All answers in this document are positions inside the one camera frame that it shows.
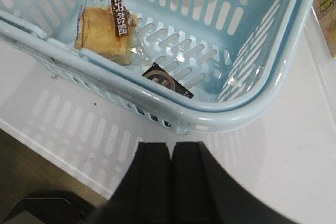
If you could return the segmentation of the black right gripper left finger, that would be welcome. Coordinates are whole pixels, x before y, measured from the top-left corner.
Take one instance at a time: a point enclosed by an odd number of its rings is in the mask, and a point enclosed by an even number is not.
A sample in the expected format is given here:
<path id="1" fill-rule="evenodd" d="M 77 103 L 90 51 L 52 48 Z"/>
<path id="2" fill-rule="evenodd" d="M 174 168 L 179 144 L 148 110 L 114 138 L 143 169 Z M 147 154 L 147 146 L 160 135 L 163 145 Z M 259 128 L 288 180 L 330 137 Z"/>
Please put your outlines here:
<path id="1" fill-rule="evenodd" d="M 170 171 L 166 144 L 139 143 L 115 192 L 88 223 L 169 223 Z"/>

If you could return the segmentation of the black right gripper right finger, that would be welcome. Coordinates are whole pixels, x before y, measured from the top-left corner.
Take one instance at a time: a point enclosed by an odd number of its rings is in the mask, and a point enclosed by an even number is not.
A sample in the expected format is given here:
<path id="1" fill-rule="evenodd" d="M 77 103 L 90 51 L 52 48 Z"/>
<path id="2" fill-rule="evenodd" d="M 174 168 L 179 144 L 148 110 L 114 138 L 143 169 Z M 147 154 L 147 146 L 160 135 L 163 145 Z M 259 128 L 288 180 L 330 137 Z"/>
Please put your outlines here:
<path id="1" fill-rule="evenodd" d="M 202 142 L 173 156 L 173 223 L 292 223 L 236 182 Z"/>

